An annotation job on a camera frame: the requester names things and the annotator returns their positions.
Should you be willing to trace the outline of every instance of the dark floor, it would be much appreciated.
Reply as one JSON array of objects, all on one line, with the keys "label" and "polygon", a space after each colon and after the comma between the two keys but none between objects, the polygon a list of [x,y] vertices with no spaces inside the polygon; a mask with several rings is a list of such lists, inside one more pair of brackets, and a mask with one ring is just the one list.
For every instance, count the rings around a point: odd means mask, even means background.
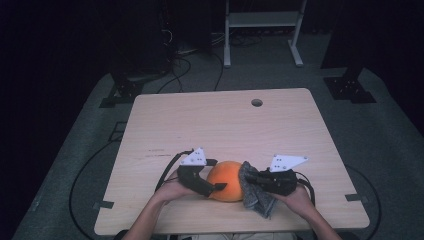
[{"label": "dark floor", "polygon": [[[249,48],[232,48],[232,67],[224,69],[221,78],[220,61],[215,55],[186,56],[184,59],[191,66],[180,77],[181,86],[174,81],[161,93],[213,91],[218,79],[218,91],[308,88],[369,214],[370,226],[354,230],[354,234],[367,239],[376,229],[372,239],[421,239],[422,135],[390,96],[383,81],[367,69],[359,81],[376,103],[352,104],[332,98],[323,78],[340,76],[345,69],[320,69],[329,35],[299,37],[303,68],[295,66],[286,40],[287,37],[264,37],[261,43]],[[214,51],[222,58],[222,47]],[[186,61],[175,61],[177,75],[188,67]],[[173,77],[169,74],[147,83],[142,94],[156,93]],[[118,142],[108,139],[116,123],[125,122],[131,111],[131,104],[99,108],[112,86],[111,77],[105,75],[93,89],[14,239],[88,238],[81,230],[89,238],[111,239],[93,231],[98,213],[96,203],[103,198],[119,149]],[[72,213],[79,229],[69,211],[69,198],[74,180],[86,163],[72,192]],[[312,237],[307,232],[299,234],[304,239]]]}]

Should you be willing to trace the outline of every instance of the human arm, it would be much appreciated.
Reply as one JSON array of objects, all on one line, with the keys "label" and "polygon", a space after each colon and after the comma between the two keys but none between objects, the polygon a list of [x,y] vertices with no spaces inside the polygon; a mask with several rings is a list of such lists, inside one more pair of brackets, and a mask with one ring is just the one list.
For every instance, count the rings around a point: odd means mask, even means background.
[{"label": "human arm", "polygon": [[314,230],[318,239],[340,240],[340,236],[334,231],[327,220],[318,212],[309,199],[308,192],[303,185],[298,184],[296,190],[288,196],[272,194],[278,200],[284,202],[290,210],[305,219]]},{"label": "human arm", "polygon": [[123,240],[149,240],[162,207],[168,202],[186,195],[196,194],[178,182],[177,173],[173,172],[168,180],[153,194],[141,211]]}]

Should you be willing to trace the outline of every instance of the white metal frame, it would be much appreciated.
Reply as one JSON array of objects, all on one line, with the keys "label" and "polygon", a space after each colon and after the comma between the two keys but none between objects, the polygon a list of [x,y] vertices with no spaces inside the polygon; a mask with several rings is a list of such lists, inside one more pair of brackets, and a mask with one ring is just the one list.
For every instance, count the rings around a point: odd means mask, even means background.
[{"label": "white metal frame", "polygon": [[296,44],[300,33],[300,27],[302,26],[306,2],[307,0],[302,0],[299,11],[230,13],[230,0],[227,0],[225,10],[224,66],[226,68],[231,67],[230,28],[294,26],[293,39],[288,40],[288,44],[296,66],[302,67],[303,61],[299,55]]}]

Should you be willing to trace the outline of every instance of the gray cloth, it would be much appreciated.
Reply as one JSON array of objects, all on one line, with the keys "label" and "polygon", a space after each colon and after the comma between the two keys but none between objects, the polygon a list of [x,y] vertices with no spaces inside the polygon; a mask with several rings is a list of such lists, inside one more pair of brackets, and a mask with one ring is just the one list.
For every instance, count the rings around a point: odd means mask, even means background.
[{"label": "gray cloth", "polygon": [[277,199],[263,191],[260,186],[248,183],[245,179],[246,176],[251,175],[248,171],[258,172],[249,162],[245,161],[239,171],[240,185],[244,193],[243,205],[245,208],[259,213],[263,218],[268,218]]}]

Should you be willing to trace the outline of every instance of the dark background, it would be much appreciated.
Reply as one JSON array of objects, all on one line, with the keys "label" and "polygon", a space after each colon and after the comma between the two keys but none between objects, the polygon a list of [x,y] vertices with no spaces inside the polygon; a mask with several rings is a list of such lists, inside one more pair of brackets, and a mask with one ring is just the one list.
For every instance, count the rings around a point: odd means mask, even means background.
[{"label": "dark background", "polygon": [[[223,0],[119,2],[0,2],[1,239],[13,236],[88,95],[111,67],[166,71],[172,53],[163,48],[163,27],[202,48],[209,47],[210,31],[223,31]],[[254,2],[252,10],[293,2]],[[359,53],[423,132],[423,3],[309,0],[302,31],[330,30],[323,67],[346,67]]]}]

